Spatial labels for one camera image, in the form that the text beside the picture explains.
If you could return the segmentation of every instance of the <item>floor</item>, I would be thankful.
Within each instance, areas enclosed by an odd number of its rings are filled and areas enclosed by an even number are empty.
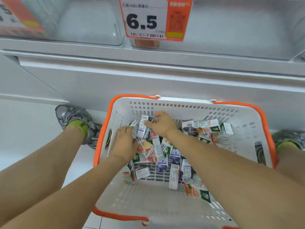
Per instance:
[[[55,138],[61,131],[56,105],[0,99],[0,171],[26,157]],[[97,123],[103,123],[106,112],[90,111]],[[92,168],[94,150],[82,145],[68,171],[64,186]],[[142,228],[139,221],[122,222],[90,214],[84,228]]]

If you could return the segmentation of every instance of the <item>price tag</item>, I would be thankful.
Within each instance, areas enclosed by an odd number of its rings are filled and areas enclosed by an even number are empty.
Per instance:
[[[27,28],[0,0],[0,27]]]
[[[119,0],[126,36],[183,41],[193,0]]]

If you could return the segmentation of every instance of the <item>basket rim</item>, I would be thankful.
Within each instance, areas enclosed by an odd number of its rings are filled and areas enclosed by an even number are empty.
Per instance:
[[[106,129],[108,127],[109,119],[111,117],[113,105],[116,102],[116,100],[118,100],[119,98],[123,98],[123,97],[146,98],[146,99],[153,99],[153,100],[157,100],[157,99],[160,98],[159,95],[145,96],[145,95],[130,95],[130,94],[116,95],[115,97],[112,98],[112,100],[109,103],[109,109],[107,111],[106,119],[103,123],[103,126],[101,128],[101,131],[100,131],[100,134],[99,134],[99,137],[98,137],[97,146],[96,146],[96,150],[95,150],[95,153],[94,153],[93,167],[96,167],[99,164],[99,161],[100,161],[102,144],[103,144],[103,140],[104,140],[104,137],[105,137]],[[253,108],[255,111],[258,112],[258,114],[260,115],[260,118],[261,118],[262,127],[263,127],[265,138],[266,138],[266,141],[267,141],[267,144],[268,144],[269,153],[270,153],[271,161],[272,161],[272,166],[273,166],[273,169],[275,169],[278,159],[277,159],[275,145],[274,145],[274,142],[272,140],[271,134],[269,132],[267,118],[266,118],[266,115],[265,115],[264,111],[260,107],[258,107],[256,105],[253,105],[253,104],[233,102],[233,101],[219,102],[216,99],[213,99],[211,102],[213,104],[227,104],[227,105],[245,106],[245,107]],[[149,221],[148,217],[132,216],[132,215],[119,215],[119,214],[115,214],[115,213],[101,211],[96,206],[94,206],[94,209],[92,210],[92,212],[94,214],[102,216],[102,217],[121,220],[121,221],[136,221],[136,220],[142,220],[142,221],[146,221],[146,222]]]

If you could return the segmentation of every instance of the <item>orange price tag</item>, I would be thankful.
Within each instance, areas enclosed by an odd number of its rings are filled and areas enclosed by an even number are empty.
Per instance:
[[[182,42],[193,0],[119,0],[128,38]]]

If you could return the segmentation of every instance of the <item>price number 6.5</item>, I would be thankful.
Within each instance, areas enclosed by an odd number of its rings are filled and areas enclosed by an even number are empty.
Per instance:
[[[138,17],[138,15],[136,14],[128,14],[127,15],[127,25],[131,28],[131,29],[138,29],[139,28],[139,22],[136,20]],[[157,16],[153,16],[153,15],[147,15],[147,25],[141,25],[141,30],[145,30],[145,28],[147,27],[148,29],[155,29],[157,27],[157,22],[154,21],[157,20]]]

